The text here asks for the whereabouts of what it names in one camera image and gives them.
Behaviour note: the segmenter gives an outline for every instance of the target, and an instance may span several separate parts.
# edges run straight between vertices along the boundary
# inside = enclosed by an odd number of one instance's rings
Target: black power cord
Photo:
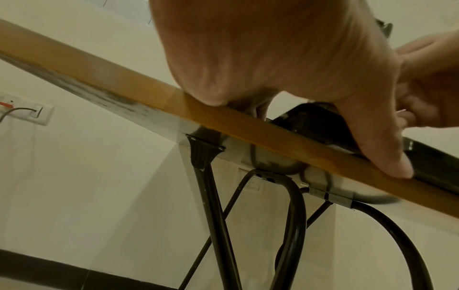
[[[0,117],[0,123],[6,118],[6,116],[8,116],[9,114],[11,114],[12,112],[17,111],[17,110],[29,110],[29,111],[33,111],[33,112],[37,111],[35,109],[25,108],[25,107],[13,108],[13,109],[10,109],[10,110],[6,111],[5,113],[3,113],[3,115]]]

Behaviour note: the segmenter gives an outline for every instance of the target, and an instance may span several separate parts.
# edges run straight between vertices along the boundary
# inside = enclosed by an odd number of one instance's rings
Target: hand
[[[400,59],[364,1],[150,5],[171,72],[198,100],[251,104],[260,118],[279,91],[332,102],[372,162],[391,176],[413,175],[395,114]]]
[[[403,59],[397,86],[399,124],[459,126],[459,31],[431,35],[397,52]]]

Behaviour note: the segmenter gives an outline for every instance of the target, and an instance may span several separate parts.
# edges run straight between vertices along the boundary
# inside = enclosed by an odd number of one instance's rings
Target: wall outlet
[[[37,101],[28,100],[23,97],[11,96],[3,92],[0,92],[0,102],[9,104],[14,108],[25,107],[36,110],[36,112],[30,110],[17,110],[10,113],[6,118],[18,118],[25,120],[27,122],[40,124],[44,126],[48,125],[51,115],[54,111],[53,106],[38,103]],[[0,106],[0,115],[5,113],[9,109],[9,107]]]
[[[239,185],[239,183],[242,181],[242,179],[247,173],[249,173],[247,170],[244,170],[242,168],[238,169],[236,186]],[[262,178],[258,176],[253,176],[252,178],[250,178],[249,182],[244,187],[244,190],[251,192],[251,193],[262,193],[265,183],[266,183],[266,180],[263,180]]]

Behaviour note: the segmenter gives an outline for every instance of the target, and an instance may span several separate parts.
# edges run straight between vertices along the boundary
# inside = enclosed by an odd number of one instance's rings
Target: wooden board
[[[0,59],[168,139],[184,142],[184,134],[195,132],[201,125],[230,136],[225,141],[225,159],[247,162],[249,144],[254,144],[269,153],[264,155],[270,159],[267,162],[309,164],[329,172],[335,185],[347,184],[346,192],[356,196],[389,193],[408,201],[402,204],[409,206],[398,212],[422,209],[420,215],[412,215],[417,219],[429,208],[444,213],[437,215],[436,226],[447,223],[449,230],[459,230],[459,196],[420,181],[391,178],[367,161],[231,108],[206,106],[176,87],[9,22],[0,21],[0,39]]]

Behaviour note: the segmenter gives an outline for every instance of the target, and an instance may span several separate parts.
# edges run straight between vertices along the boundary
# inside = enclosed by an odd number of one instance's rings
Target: wall
[[[0,18],[175,84],[154,28],[78,0],[0,1]],[[0,90],[55,106],[0,126],[0,248],[178,287],[208,236],[189,151],[0,62]],[[216,160],[225,204],[238,166]],[[308,197],[308,212],[319,200]],[[245,289],[266,289],[288,199],[244,192],[229,218]],[[334,209],[308,231],[295,289],[331,289]],[[209,254],[191,289],[219,289]]]
[[[397,47],[447,24],[435,13],[435,1],[370,0],[376,16],[394,24]],[[405,135],[459,157],[458,129],[410,129]],[[424,258],[436,290],[459,287],[459,237],[388,214],[411,238]],[[335,233],[336,290],[411,289],[408,267],[389,234],[370,217],[337,208]]]

